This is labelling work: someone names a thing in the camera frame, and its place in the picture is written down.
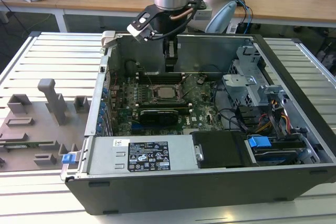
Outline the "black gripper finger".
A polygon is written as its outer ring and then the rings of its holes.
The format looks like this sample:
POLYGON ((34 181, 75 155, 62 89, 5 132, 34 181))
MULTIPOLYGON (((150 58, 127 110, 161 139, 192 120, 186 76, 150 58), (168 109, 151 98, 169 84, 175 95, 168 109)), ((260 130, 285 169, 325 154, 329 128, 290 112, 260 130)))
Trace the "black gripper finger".
POLYGON ((165 71, 173 72, 178 60, 178 39, 169 37, 163 40, 163 54, 165 58, 165 71))

